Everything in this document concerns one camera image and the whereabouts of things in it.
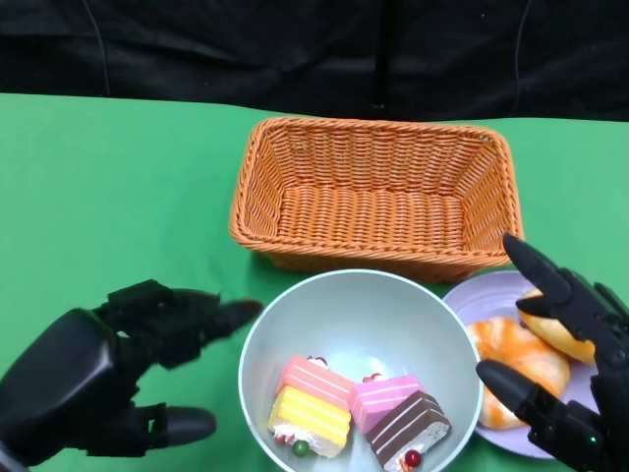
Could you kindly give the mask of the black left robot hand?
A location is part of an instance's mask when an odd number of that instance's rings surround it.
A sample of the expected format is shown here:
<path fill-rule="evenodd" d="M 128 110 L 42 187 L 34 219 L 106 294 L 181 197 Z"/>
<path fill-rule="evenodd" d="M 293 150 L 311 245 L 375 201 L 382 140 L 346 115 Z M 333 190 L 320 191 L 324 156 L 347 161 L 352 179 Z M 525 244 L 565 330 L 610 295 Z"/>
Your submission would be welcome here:
<path fill-rule="evenodd" d="M 196 360 L 262 310 L 254 300 L 169 288 L 150 279 L 73 309 L 51 324 L 1 379 L 1 468 L 27 471 L 65 448 L 89 456 L 142 457 L 196 443 L 216 430 L 202 408 L 138 406 L 153 365 Z"/>

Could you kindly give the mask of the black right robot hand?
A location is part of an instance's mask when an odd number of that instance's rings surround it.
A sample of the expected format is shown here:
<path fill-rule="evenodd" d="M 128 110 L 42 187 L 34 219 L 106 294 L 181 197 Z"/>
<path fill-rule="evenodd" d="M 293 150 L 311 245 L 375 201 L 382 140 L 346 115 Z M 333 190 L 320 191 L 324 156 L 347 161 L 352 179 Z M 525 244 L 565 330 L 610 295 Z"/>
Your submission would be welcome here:
<path fill-rule="evenodd" d="M 508 410 L 529 425 L 529 441 L 575 471 L 628 468 L 628 308 L 608 287 L 559 267 L 512 234 L 503 247 L 541 295 L 517 302 L 530 315 L 556 319 L 578 341 L 595 345 L 598 372 L 591 378 L 596 411 L 547 389 L 495 360 L 476 372 Z"/>

